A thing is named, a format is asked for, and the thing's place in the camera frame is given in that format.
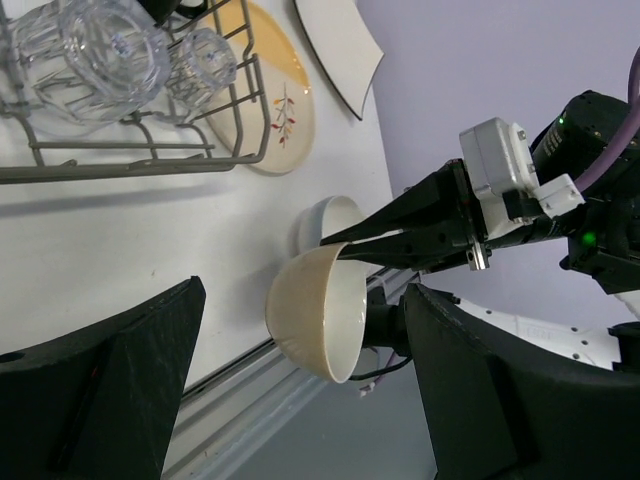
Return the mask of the cream bowl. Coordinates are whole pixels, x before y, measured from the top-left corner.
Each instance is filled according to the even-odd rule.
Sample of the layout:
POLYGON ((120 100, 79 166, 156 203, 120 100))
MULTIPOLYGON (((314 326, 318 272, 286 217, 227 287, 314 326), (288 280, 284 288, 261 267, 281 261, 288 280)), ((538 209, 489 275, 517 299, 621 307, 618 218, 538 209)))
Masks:
POLYGON ((265 305, 267 330, 295 365, 342 384, 355 370, 367 310, 365 263, 339 258, 344 243, 290 260, 275 277, 265 305))

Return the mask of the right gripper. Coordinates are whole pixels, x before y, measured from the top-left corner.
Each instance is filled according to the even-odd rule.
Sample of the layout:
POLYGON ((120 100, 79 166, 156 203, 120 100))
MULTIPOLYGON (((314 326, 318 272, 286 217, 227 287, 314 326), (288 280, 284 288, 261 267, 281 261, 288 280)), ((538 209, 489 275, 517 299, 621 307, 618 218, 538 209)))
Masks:
POLYGON ((490 266, 483 212, 462 159, 450 160, 374 214, 324 237, 320 244, 367 240, 395 230, 407 231, 349 243, 338 259, 428 273, 490 266))

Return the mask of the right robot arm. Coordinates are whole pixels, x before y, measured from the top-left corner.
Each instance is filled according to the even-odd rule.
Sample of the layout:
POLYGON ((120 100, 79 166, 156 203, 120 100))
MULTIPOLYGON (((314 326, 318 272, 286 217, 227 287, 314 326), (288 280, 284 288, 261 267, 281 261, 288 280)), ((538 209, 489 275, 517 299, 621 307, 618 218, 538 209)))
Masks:
POLYGON ((436 273, 484 270, 495 250, 564 238, 563 269, 638 310, 637 65, 625 100, 585 91, 534 139, 492 118, 459 141, 460 158, 324 243, 344 260, 436 273))

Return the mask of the clear drinking glass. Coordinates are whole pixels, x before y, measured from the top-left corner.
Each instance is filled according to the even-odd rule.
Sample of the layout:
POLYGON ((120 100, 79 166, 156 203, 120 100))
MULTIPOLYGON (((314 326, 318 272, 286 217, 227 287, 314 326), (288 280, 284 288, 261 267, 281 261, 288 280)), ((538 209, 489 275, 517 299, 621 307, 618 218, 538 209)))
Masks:
POLYGON ((171 73, 165 84, 177 107, 176 119, 191 120, 236 79, 237 61, 229 43, 210 28, 198 28, 169 48, 171 73))

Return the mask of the clear glass mug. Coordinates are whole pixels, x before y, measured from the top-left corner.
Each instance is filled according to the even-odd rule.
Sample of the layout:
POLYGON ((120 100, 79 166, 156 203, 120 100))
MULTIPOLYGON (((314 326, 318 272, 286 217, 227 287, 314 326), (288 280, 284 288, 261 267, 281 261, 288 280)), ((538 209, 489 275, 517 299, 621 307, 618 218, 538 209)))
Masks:
POLYGON ((119 122, 154 100, 171 73, 166 38, 136 1, 51 1, 9 32, 27 119, 51 136, 119 122))

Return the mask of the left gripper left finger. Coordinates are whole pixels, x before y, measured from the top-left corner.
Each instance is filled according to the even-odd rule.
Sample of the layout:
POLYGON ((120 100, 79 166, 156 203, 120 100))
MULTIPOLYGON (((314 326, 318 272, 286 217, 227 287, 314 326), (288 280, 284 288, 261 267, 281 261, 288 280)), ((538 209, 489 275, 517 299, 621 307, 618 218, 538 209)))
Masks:
POLYGON ((193 276, 1 356, 4 479, 158 479, 203 317, 193 276))

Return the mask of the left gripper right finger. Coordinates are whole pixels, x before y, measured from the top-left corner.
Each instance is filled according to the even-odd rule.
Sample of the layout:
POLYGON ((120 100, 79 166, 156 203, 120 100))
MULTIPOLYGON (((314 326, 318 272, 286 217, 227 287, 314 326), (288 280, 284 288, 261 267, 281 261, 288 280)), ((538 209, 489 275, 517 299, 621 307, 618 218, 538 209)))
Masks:
POLYGON ((639 376, 549 352, 420 284, 408 338, 441 479, 635 479, 639 376))

